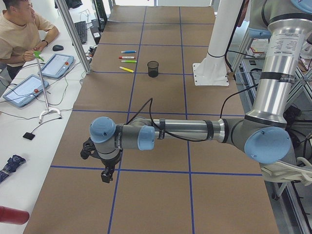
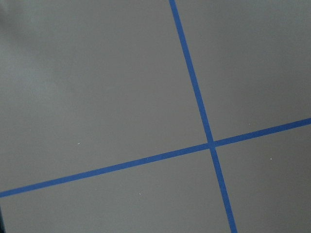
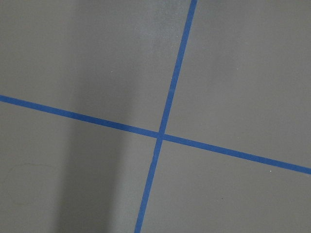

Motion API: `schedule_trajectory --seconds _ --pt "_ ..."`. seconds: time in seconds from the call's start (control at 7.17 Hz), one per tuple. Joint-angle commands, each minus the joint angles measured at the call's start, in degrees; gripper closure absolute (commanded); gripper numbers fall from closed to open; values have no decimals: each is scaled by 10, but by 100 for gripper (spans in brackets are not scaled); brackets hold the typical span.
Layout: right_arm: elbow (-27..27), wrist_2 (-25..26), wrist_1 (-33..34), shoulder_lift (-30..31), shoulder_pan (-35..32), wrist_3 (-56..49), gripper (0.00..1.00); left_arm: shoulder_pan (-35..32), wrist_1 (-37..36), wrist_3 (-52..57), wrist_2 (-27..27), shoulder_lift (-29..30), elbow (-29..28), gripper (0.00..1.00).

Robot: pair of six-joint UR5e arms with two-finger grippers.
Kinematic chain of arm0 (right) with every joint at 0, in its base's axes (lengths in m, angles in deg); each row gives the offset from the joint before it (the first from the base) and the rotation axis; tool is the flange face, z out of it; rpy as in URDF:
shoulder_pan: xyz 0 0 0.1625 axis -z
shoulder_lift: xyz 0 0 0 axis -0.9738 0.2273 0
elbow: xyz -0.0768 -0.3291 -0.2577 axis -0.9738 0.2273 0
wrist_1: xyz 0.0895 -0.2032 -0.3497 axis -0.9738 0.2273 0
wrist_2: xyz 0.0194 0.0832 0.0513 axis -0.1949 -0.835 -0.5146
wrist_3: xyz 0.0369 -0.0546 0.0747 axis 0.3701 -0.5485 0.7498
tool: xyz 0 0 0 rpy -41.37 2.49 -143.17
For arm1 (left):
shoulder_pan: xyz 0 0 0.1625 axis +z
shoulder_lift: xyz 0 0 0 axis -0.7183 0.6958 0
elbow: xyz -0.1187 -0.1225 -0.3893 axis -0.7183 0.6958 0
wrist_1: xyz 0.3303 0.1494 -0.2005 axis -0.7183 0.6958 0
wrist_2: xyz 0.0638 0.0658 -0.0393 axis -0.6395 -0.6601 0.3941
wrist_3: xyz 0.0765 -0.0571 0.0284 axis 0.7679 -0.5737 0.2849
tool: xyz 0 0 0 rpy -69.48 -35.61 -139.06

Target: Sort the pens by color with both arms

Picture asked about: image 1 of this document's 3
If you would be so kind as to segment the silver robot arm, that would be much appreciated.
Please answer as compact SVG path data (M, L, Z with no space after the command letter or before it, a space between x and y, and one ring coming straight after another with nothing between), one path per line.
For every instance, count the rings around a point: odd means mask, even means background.
M312 165L299 157L303 167L283 162L293 155L293 144L284 118L287 99L303 46L311 41L312 3L309 0L251 1L250 35L269 38L253 106L243 118L211 120L153 119L134 115L124 124L98 117L90 125L85 150L105 166L103 182L113 179L116 164L125 149L151 150L156 139L174 137L202 142L216 140L235 146L259 162L271 182L312 182Z

